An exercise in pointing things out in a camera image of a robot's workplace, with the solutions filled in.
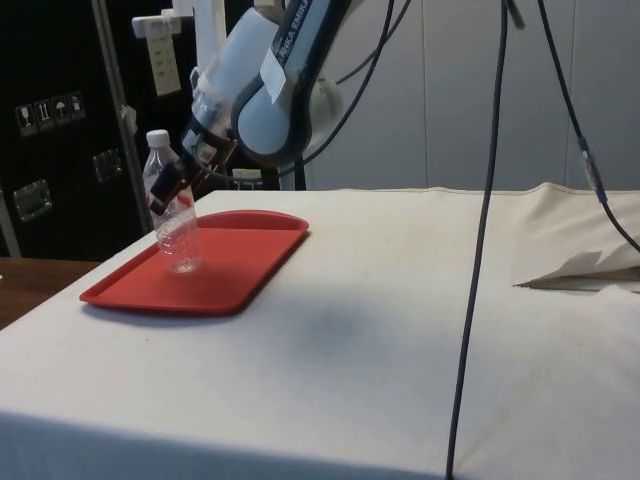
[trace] black cable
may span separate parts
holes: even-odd
[[[471,288],[469,291],[469,303],[467,305],[467,316],[464,323],[464,333],[462,335],[462,346],[460,348],[460,363],[458,364],[458,380],[456,382],[456,393],[453,401],[453,414],[451,416],[451,430],[449,432],[449,451],[447,454],[447,480],[453,479],[453,462],[456,453],[456,439],[458,436],[458,421],[460,419],[460,406],[462,405],[462,390],[464,388],[464,378],[467,368],[467,353],[469,351],[469,341],[471,338],[471,326],[473,324],[473,313],[475,311],[476,298],[478,296],[478,283],[480,281],[480,270],[482,267],[482,254],[484,250],[484,238],[487,230],[487,220],[489,218],[489,205],[491,203],[491,193],[493,192],[493,179],[496,168],[496,156],[498,153],[498,135],[500,132],[500,102],[502,99],[502,74],[507,50],[507,32],[509,29],[506,0],[500,2],[500,52],[498,54],[498,68],[496,73],[495,90],[493,93],[493,120],[491,125],[491,149],[489,153],[489,165],[487,167],[487,179],[484,187],[484,200],[480,214],[480,225],[478,226],[478,238],[476,242],[476,253],[473,264],[473,274],[471,276]]]
[[[329,145],[331,145],[331,143],[335,140],[335,138],[338,136],[338,134],[340,133],[342,128],[349,121],[349,118],[351,117],[351,115],[353,114],[355,109],[358,107],[358,104],[360,103],[360,99],[364,95],[364,92],[367,90],[367,87],[369,86],[369,82],[371,81],[371,77],[373,77],[373,74],[376,71],[376,67],[378,66],[378,62],[380,60],[380,56],[382,55],[382,50],[384,49],[385,39],[387,38],[387,35],[389,34],[389,28],[390,28],[390,25],[391,25],[391,19],[393,18],[393,7],[395,5],[395,0],[388,0],[388,2],[389,3],[388,3],[388,7],[387,7],[387,16],[386,16],[385,21],[384,21],[384,27],[382,28],[382,34],[380,35],[380,40],[378,41],[378,48],[376,48],[375,56],[374,56],[373,60],[371,61],[371,65],[369,66],[369,70],[367,71],[367,75],[365,76],[364,80],[362,81],[362,84],[360,85],[360,88],[358,89],[358,92],[356,93],[355,97],[353,98],[353,101],[349,105],[349,108],[347,109],[347,111],[342,116],[342,119],[340,120],[340,122],[338,122],[338,125],[336,125],[336,127],[333,129],[331,134],[322,143],[322,145],[320,145],[320,147],[318,147],[311,155],[309,155],[303,161],[298,162],[297,165],[294,164],[293,166],[291,166],[289,168],[285,168],[284,170],[279,172],[277,178],[286,177],[287,175],[289,175],[291,173],[294,173],[296,170],[303,169],[306,165],[308,165],[313,160],[315,160],[318,156],[320,156],[327,149],[327,147]],[[223,178],[223,179],[225,177],[225,175],[221,175],[221,174],[215,173],[215,172],[211,172],[209,174],[209,176],[214,176],[216,178]],[[249,179],[247,179],[247,180],[243,180],[243,183],[259,183],[259,181],[258,180],[251,180],[250,181]]]
[[[385,45],[389,40],[391,40],[391,37],[393,37],[393,34],[396,33],[396,30],[398,29],[398,27],[402,23],[402,20],[404,19],[404,16],[407,13],[407,10],[409,9],[409,6],[411,5],[411,1],[412,0],[406,0],[404,2],[404,5],[402,6],[402,10],[400,10],[400,13],[398,14],[398,18],[396,18],[395,23],[391,27],[391,30],[389,30],[389,34],[387,35],[387,38],[384,41]],[[350,80],[351,78],[355,77],[358,73],[360,73],[362,71],[362,69],[364,67],[366,67],[369,64],[369,62],[371,60],[373,60],[373,57],[375,56],[375,54],[376,54],[376,51],[374,50],[373,52],[371,52],[369,54],[369,56],[367,58],[365,58],[362,61],[362,63],[360,63],[360,65],[358,65],[356,68],[351,70],[351,72],[347,73],[344,77],[342,77],[340,80],[338,80],[336,82],[336,84],[337,85],[342,85],[347,80]]]
[[[575,130],[578,138],[583,138],[582,129],[580,128],[580,123],[578,122],[578,117],[576,116],[576,112],[573,109],[573,102],[571,101],[571,95],[569,94],[569,89],[567,88],[567,82],[564,79],[562,65],[560,64],[558,50],[556,49],[556,42],[553,40],[551,27],[549,26],[549,17],[547,16],[547,9],[544,5],[543,0],[538,0],[538,7],[540,8],[540,15],[542,16],[542,25],[544,26],[544,33],[547,36],[547,43],[549,44],[549,49],[551,50],[553,65],[556,68],[556,74],[558,76],[558,80],[560,81],[560,88],[562,89],[564,103],[567,106],[567,110],[569,110],[569,117],[571,117],[571,124],[573,125],[573,129]]]
[[[611,208],[609,208],[609,203],[608,202],[603,203],[602,208],[604,210],[604,213],[607,215],[607,218],[611,221],[611,224],[618,231],[618,233],[622,235],[622,238],[624,238],[627,241],[627,243],[629,243],[629,245],[631,245],[638,252],[640,252],[640,245],[638,245],[638,242],[636,242],[633,239],[633,237],[631,237],[631,235],[629,235],[627,231],[624,228],[622,228],[622,225],[620,225],[620,222],[618,222],[618,219],[611,211]]]
[[[562,65],[560,64],[560,59],[558,58],[558,51],[556,49],[555,41],[553,40],[553,34],[551,33],[551,27],[549,26],[549,17],[547,15],[547,9],[544,4],[544,0],[538,0],[538,7],[540,9],[540,16],[542,17],[542,25],[544,26],[544,33],[547,37],[547,43],[549,44],[549,50],[551,51],[551,57],[553,58],[553,65],[556,69],[556,75],[558,77],[558,81],[560,82],[560,88],[562,89],[562,96],[564,98],[564,103],[567,106],[567,110],[569,111],[569,117],[571,118],[571,125],[573,125],[573,130],[578,137],[578,144],[580,146],[580,150],[582,151],[582,157],[585,163],[585,170],[587,173],[587,178],[589,179],[589,183],[593,190],[595,191],[602,208],[604,209],[607,218],[614,226],[614,228],[618,231],[618,233],[624,238],[629,245],[631,245],[638,253],[640,253],[640,245],[636,242],[631,235],[627,233],[627,231],[620,225],[618,219],[609,208],[609,202],[607,199],[606,190],[602,183],[602,179],[600,177],[600,172],[598,171],[598,167],[595,162],[595,157],[591,153],[589,149],[589,144],[587,143],[586,138],[582,134],[582,129],[580,128],[580,123],[578,122],[578,117],[576,116],[576,112],[573,108],[573,102],[571,101],[571,95],[569,94],[569,89],[567,88],[567,82],[564,77],[564,73],[562,71]]]

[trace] red tray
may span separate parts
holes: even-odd
[[[198,219],[203,264],[170,273],[154,245],[80,295],[100,307],[230,315],[246,307],[304,241],[309,224],[267,211]]]

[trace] wall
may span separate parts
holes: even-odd
[[[640,188],[640,2],[546,3],[607,187]],[[496,186],[585,187],[537,2],[518,5],[527,29],[510,30]],[[365,2],[336,42],[330,75],[340,77],[375,47],[385,11],[384,1]],[[361,106],[308,169],[310,186],[481,188],[498,36],[498,0],[414,0]],[[345,85],[345,103],[362,77]]]

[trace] plastic water bottle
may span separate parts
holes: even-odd
[[[179,157],[171,150],[169,133],[166,130],[147,133],[147,143],[150,153],[142,176],[147,192],[147,204],[150,204],[151,187],[160,172],[165,165],[175,162]],[[151,212],[158,246],[167,261],[169,270],[174,273],[192,272],[202,263],[198,224],[193,205],[193,193],[191,188],[187,188],[180,191],[163,215]]]

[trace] bottle cap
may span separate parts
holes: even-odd
[[[147,133],[147,143],[151,148],[162,148],[170,145],[169,132],[166,130],[152,130]]]

